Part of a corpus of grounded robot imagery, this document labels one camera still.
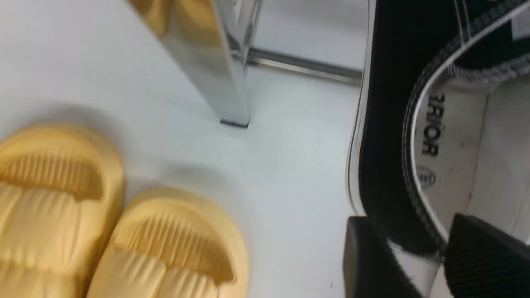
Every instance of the slide sandal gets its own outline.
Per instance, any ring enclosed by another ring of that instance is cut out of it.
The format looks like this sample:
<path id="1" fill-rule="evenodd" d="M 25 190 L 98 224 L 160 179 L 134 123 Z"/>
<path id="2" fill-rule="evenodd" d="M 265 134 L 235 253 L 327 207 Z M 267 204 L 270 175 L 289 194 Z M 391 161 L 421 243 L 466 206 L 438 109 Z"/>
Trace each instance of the slide sandal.
<path id="1" fill-rule="evenodd" d="M 1 142 L 1 296 L 82 297 L 122 201 L 118 154 L 90 129 L 35 126 Z"/>
<path id="2" fill-rule="evenodd" d="M 167 31 L 171 0 L 129 0 L 151 30 L 158 36 Z"/>
<path id="3" fill-rule="evenodd" d="M 96 269 L 88 298 L 244 298 L 243 237 L 212 202 L 154 189 L 127 207 Z"/>

